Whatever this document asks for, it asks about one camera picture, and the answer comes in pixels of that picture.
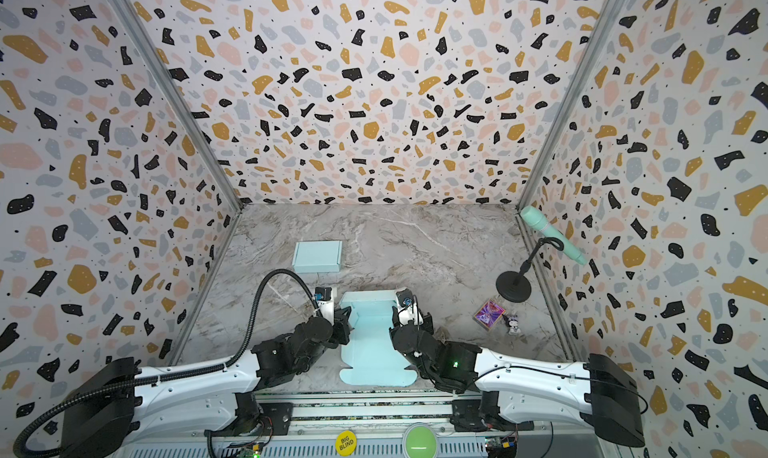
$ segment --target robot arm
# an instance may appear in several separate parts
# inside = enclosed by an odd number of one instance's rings
[[[350,309],[332,309],[332,300],[316,299],[322,311],[330,306],[330,320],[312,316],[293,333],[255,345],[234,364],[212,374],[191,376],[160,385],[134,388],[136,401],[131,426],[122,444],[149,436],[211,430],[213,436],[250,435],[261,425],[261,407],[252,392],[278,386],[306,373],[327,348],[350,342]],[[222,360],[177,367],[142,367],[136,377],[160,376],[218,364]]]
[[[389,331],[392,345],[438,390],[481,391],[482,428],[511,431],[523,421],[564,421],[591,425],[612,443],[644,445],[637,385],[610,358],[591,354],[588,363],[552,363],[459,341],[441,342],[432,336],[432,316],[421,315],[412,293],[405,289],[397,294],[399,309],[393,307]],[[407,315],[410,319],[403,323]]]
[[[292,271],[270,272],[256,292],[237,356],[176,367],[137,368],[132,357],[113,360],[64,403],[33,421],[14,443],[16,456],[101,458],[149,436],[204,430],[210,436],[249,436],[258,431],[265,425],[256,390],[293,380],[307,372],[326,348],[350,341],[350,309],[333,310],[332,290],[318,287],[310,299],[316,313],[309,320],[293,333],[247,350],[261,292],[277,273],[293,276],[310,295]],[[30,435],[64,410],[60,447],[45,452],[27,449]]]

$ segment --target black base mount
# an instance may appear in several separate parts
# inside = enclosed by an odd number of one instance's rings
[[[538,250],[547,243],[561,252],[565,248],[565,245],[559,239],[539,239],[528,259],[520,265],[520,271],[505,271],[496,278],[496,291],[504,300],[511,301],[512,303],[522,303],[531,298],[531,282],[524,275],[526,271],[531,269],[531,263]]]

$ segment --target mint green microphone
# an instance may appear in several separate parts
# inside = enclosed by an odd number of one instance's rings
[[[581,254],[581,251],[576,248],[573,243],[569,242],[568,239],[565,238],[558,229],[553,227],[549,220],[547,220],[547,217],[544,216],[544,214],[538,209],[528,205],[520,212],[520,216],[523,218],[523,221],[526,225],[530,226],[537,232],[548,238],[556,238],[563,242],[565,245],[565,248],[563,248],[563,253],[565,253],[565,256],[569,257],[573,261],[576,261],[580,265],[587,264],[587,259],[584,257],[584,255]]]

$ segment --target yellow sticker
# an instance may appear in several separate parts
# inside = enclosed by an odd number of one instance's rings
[[[357,446],[357,436],[354,433],[347,430],[342,432],[336,438],[336,451],[341,456],[349,456],[355,453],[355,447]]]

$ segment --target unfolded box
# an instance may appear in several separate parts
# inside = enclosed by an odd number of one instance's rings
[[[296,273],[332,273],[341,270],[341,241],[298,242],[293,251]]]

